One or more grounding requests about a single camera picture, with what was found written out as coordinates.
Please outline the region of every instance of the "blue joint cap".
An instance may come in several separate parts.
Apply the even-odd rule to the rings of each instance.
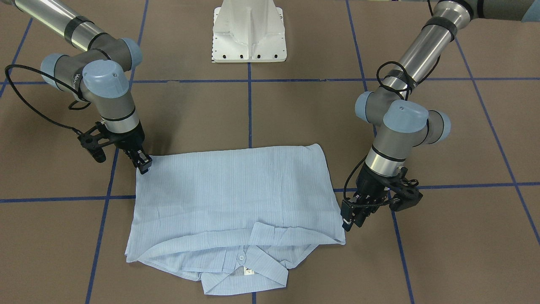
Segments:
[[[448,135],[450,134],[450,130],[452,128],[452,123],[450,123],[450,117],[448,117],[448,115],[446,115],[443,112],[439,112],[439,111],[435,111],[435,112],[437,112],[439,115],[441,115],[443,126],[442,126],[441,137],[439,137],[439,139],[437,141],[433,142],[433,143],[437,143],[437,142],[442,141],[443,139],[447,138]]]
[[[127,44],[127,48],[130,50],[131,70],[133,70],[136,66],[140,65],[140,63],[143,61],[143,52],[140,50],[140,47],[137,44],[137,42],[133,41],[132,39],[120,38],[120,40],[123,40]]]
[[[527,10],[521,22],[540,22],[540,0],[535,0]]]
[[[56,67],[56,62],[58,62],[58,60],[60,59],[60,57],[62,56],[66,56],[65,54],[59,54],[59,53],[53,53],[51,55],[48,55],[47,57],[45,57],[45,59],[43,59],[43,61],[41,61],[41,67],[39,67],[39,69],[43,72],[43,73],[47,73],[51,76],[55,76],[55,67]],[[50,84],[51,86],[57,88],[58,90],[60,90],[60,88],[58,87],[58,85],[56,84],[56,81],[46,77],[46,76],[43,76],[41,75],[41,77],[43,78],[43,80]]]
[[[96,60],[83,69],[83,82],[95,95],[118,98],[129,90],[130,84],[120,64],[112,60]]]
[[[368,117],[366,116],[366,105],[368,103],[368,97],[371,93],[373,92],[365,91],[364,93],[360,94],[360,96],[358,96],[356,99],[356,103],[354,104],[354,112],[365,122],[369,122]]]
[[[383,122],[391,130],[400,133],[414,133],[422,130],[429,113],[421,105],[405,100],[396,100],[384,115]]]

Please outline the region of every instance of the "grid line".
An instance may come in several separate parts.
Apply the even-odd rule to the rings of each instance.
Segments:
[[[111,195],[112,190],[112,182],[114,180],[114,172],[116,171],[116,161],[118,160],[118,148],[114,151],[114,158],[112,160],[112,167],[111,167],[111,178],[109,180],[109,186],[107,188],[107,198],[105,199],[105,203],[103,204],[103,213],[102,213],[102,220],[99,225],[99,233],[98,233],[98,240],[96,243],[96,250],[94,252],[94,259],[92,261],[92,270],[90,271],[90,279],[88,282],[88,290],[86,291],[86,300],[85,304],[90,303],[90,297],[92,296],[92,288],[94,285],[94,278],[96,277],[96,269],[99,259],[99,251],[101,249],[101,242],[103,239],[103,231],[105,230],[105,221],[107,219],[107,211],[109,210],[109,196]]]
[[[368,87],[367,87],[366,77],[364,75],[364,69],[363,69],[363,65],[362,65],[362,58],[360,56],[360,48],[358,47],[358,42],[356,40],[356,32],[354,30],[353,17],[352,17],[352,15],[350,13],[349,0],[345,0],[345,4],[347,6],[347,14],[349,16],[350,29],[351,29],[351,32],[353,34],[354,46],[356,48],[356,55],[358,57],[358,65],[360,67],[360,74],[362,76],[362,84],[364,86],[364,91],[367,91]],[[377,136],[377,130],[376,130],[374,125],[373,125],[373,135]],[[412,286],[410,284],[409,271],[407,269],[407,262],[406,262],[406,259],[405,259],[405,252],[403,250],[403,245],[401,243],[400,229],[399,229],[399,226],[397,225],[397,219],[395,218],[394,212],[392,211],[391,213],[392,213],[392,218],[394,219],[393,220],[394,231],[395,231],[395,234],[396,234],[397,246],[398,246],[399,251],[400,251],[401,266],[403,267],[403,274],[405,275],[405,282],[407,284],[407,291],[408,291],[408,294],[409,294],[409,300],[410,300],[411,304],[414,304],[413,289],[412,289]]]
[[[252,116],[252,99],[251,99],[251,63],[247,63],[247,115],[248,115],[248,147],[253,148],[253,116]]]
[[[456,40],[457,48],[460,50],[461,57],[463,57],[463,62],[465,63],[465,67],[467,68],[467,72],[469,73],[472,84],[474,85],[476,95],[478,96],[478,100],[480,101],[480,105],[482,106],[482,109],[484,110],[485,117],[488,120],[489,127],[491,128],[491,132],[493,133],[493,137],[495,138],[495,141],[497,142],[497,146],[499,147],[499,151],[501,152],[501,155],[503,157],[504,164],[506,165],[508,173],[510,174],[510,178],[512,179],[512,183],[514,184],[514,187],[516,188],[517,195],[519,196],[519,200],[521,201],[521,205],[523,206],[523,210],[525,211],[525,214],[527,215],[527,218],[528,218],[529,223],[531,225],[532,231],[534,232],[534,235],[536,237],[536,241],[540,245],[540,236],[538,235],[538,230],[536,229],[535,223],[532,220],[531,214],[529,213],[529,208],[527,208],[527,204],[525,203],[525,199],[523,198],[523,195],[521,194],[521,190],[519,189],[519,185],[517,184],[516,177],[514,176],[514,172],[512,172],[512,168],[510,167],[510,163],[508,161],[506,153],[504,152],[501,141],[499,140],[497,132],[495,131],[495,127],[493,126],[493,122],[491,121],[491,117],[489,116],[488,109],[485,107],[485,103],[484,103],[484,99],[482,98],[482,94],[480,94],[480,90],[478,89],[478,86],[476,84],[476,80],[473,78],[473,72],[471,71],[469,63],[467,62],[467,59],[465,58],[465,53],[463,52],[463,49],[461,48],[460,42],[458,41],[457,38],[455,40]]]
[[[426,81],[539,81],[540,77],[437,77]],[[276,78],[276,79],[161,79],[161,80],[133,80],[132,83],[227,83],[227,82],[360,82],[377,81],[376,78]],[[44,81],[14,81],[15,85],[47,84]]]
[[[540,182],[517,183],[520,187],[540,186]],[[467,189],[467,188],[499,188],[513,187],[513,183],[485,183],[485,184],[443,184],[432,186],[418,186],[423,190],[438,189]],[[334,188],[335,193],[343,192],[343,188]],[[355,192],[356,188],[347,188],[345,192]],[[29,197],[25,199],[0,199],[0,203],[31,203],[31,202],[62,202],[62,201],[101,201],[101,200],[134,200],[135,195],[102,195],[102,196],[59,196],[59,197]]]
[[[143,39],[143,31],[144,31],[144,24],[145,24],[145,21],[146,21],[146,13],[148,12],[148,3],[149,3],[149,0],[146,0],[145,3],[144,3],[143,17],[142,17],[141,24],[140,24],[139,37],[137,39],[137,45],[139,45],[139,46],[140,46],[141,41]],[[135,69],[136,68],[134,67],[131,70],[130,89],[131,89],[131,87],[133,85],[133,77],[135,76]],[[107,188],[107,196],[108,197],[111,196],[111,192],[112,192],[112,185],[113,185],[113,182],[114,182],[114,173],[116,171],[118,152],[119,152],[119,150],[118,150],[118,148],[116,148],[116,150],[114,151],[114,159],[112,161],[111,179],[109,181],[109,187]],[[92,271],[90,273],[90,280],[89,280],[89,283],[88,283],[88,291],[86,293],[85,304],[90,304],[90,297],[92,295],[93,282],[94,282],[94,278],[95,278],[95,275],[96,275],[97,263],[98,263],[98,259],[99,259],[99,250],[101,248],[101,241],[102,241],[103,232],[104,232],[104,229],[105,229],[105,221],[106,221],[106,218],[107,218],[107,210],[109,209],[109,201],[110,200],[107,198],[105,200],[105,204],[103,206],[102,222],[101,222],[101,225],[99,227],[98,241],[97,241],[97,244],[96,244],[96,253],[94,255],[94,261],[93,261],[93,264],[92,264]]]
[[[19,53],[21,53],[21,49],[23,48],[24,41],[26,40],[26,36],[28,35],[28,31],[30,30],[30,26],[32,25],[33,18],[30,18],[28,20],[28,25],[26,26],[26,30],[24,30],[23,37],[21,38],[21,42],[19,43],[19,46],[17,47],[17,51],[15,52],[15,55],[13,56],[13,60],[11,61],[11,64],[15,64],[17,62],[17,58],[19,57]],[[5,78],[4,82],[2,84],[2,87],[0,88],[0,97],[4,94],[5,86],[8,84],[8,79]]]

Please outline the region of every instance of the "black cable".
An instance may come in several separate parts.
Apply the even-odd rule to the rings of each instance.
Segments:
[[[19,69],[25,69],[25,70],[28,70],[28,71],[32,71],[32,72],[35,72],[35,73],[38,73],[40,75],[43,75],[49,79],[52,79],[54,81],[56,81],[57,83],[61,84],[62,86],[70,89],[73,93],[75,93],[75,95],[77,95],[77,97],[79,97],[80,99],[82,99],[82,95],[80,94],[80,92],[76,91],[74,88],[70,87],[69,85],[65,84],[64,82],[60,81],[59,79],[56,79],[54,78],[53,76],[47,74],[47,73],[44,73],[38,69],[34,69],[32,67],[27,67],[26,65],[20,65],[20,64],[10,64],[8,65],[7,67],[5,67],[4,69],[4,73],[5,73],[5,76],[6,78],[8,79],[8,82],[11,86],[11,88],[13,88],[13,91],[15,92],[15,94],[17,94],[17,96],[21,99],[22,102],[24,102],[24,104],[26,104],[27,107],[29,107],[32,111],[34,111],[37,115],[41,116],[43,119],[45,119],[46,121],[52,123],[52,124],[55,124],[59,127],[62,127],[62,128],[65,128],[65,129],[70,129],[72,130],[73,132],[75,132],[75,134],[77,135],[81,135],[82,132],[75,128],[75,127],[71,127],[69,125],[65,125],[65,124],[61,124],[59,122],[56,122],[50,118],[48,118],[47,116],[45,116],[43,113],[41,113],[39,110],[37,110],[36,108],[34,108],[28,101],[26,101],[26,99],[24,99],[23,95],[20,94],[19,90],[17,90],[17,88],[15,87],[15,84],[13,83],[13,81],[11,80],[11,76],[9,75],[9,71],[13,68],[19,68]]]
[[[431,8],[431,2],[428,0],[429,13],[433,17],[433,9]]]
[[[350,178],[353,177],[353,174],[356,172],[358,167],[360,167],[360,165],[366,160],[366,157],[367,155],[362,158],[362,160],[356,165],[356,167],[354,167],[353,171],[349,174],[349,177],[345,181],[345,186],[343,186],[343,199],[346,199],[345,191],[347,191],[347,185],[349,184]]]
[[[424,80],[428,79],[429,75],[431,75],[431,73],[433,73],[433,71],[437,67],[439,60],[441,60],[441,55],[439,55],[439,57],[437,57],[437,61],[435,61],[435,64],[433,65],[431,70],[429,70],[429,72],[426,74],[426,76],[424,78],[422,78],[422,80],[420,80],[420,82],[418,82],[418,84],[421,84],[422,82],[424,82]]]
[[[69,104],[69,106],[67,107],[69,110],[73,110],[73,111],[80,111],[80,110],[84,110],[86,108],[88,108],[90,106],[90,102],[87,102],[84,106],[82,107],[78,107],[78,108],[75,108],[74,105],[76,105],[77,103],[79,103],[80,101],[78,100],[75,100],[73,101],[72,103]]]
[[[407,85],[406,88],[404,88],[402,90],[396,90],[396,89],[382,83],[382,80],[381,80],[381,77],[379,76],[379,73],[381,72],[382,68],[384,68],[385,66],[387,66],[389,64],[395,64],[395,65],[397,65],[398,67],[401,68],[401,70],[403,71],[403,74],[405,75],[405,79],[407,81],[406,82],[406,85]],[[409,99],[409,93],[413,92],[413,88],[410,86],[410,83],[414,82],[414,79],[409,75],[409,73],[407,73],[407,70],[405,69],[405,67],[401,63],[399,63],[397,61],[387,61],[387,62],[381,64],[381,66],[377,69],[376,77],[377,77],[377,82],[379,83],[379,86],[385,88],[386,90],[388,90],[390,92],[394,92],[396,94],[399,94],[400,96],[403,96],[403,95],[401,95],[401,92],[406,92],[404,100]]]

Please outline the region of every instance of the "folded shirt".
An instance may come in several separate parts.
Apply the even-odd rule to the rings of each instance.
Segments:
[[[285,287],[318,245],[345,244],[318,144],[152,158],[137,172],[127,262],[233,295]]]

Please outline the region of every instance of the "shirt label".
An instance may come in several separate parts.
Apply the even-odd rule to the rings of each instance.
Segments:
[[[244,267],[244,275],[251,275],[255,274],[255,272],[252,269]]]

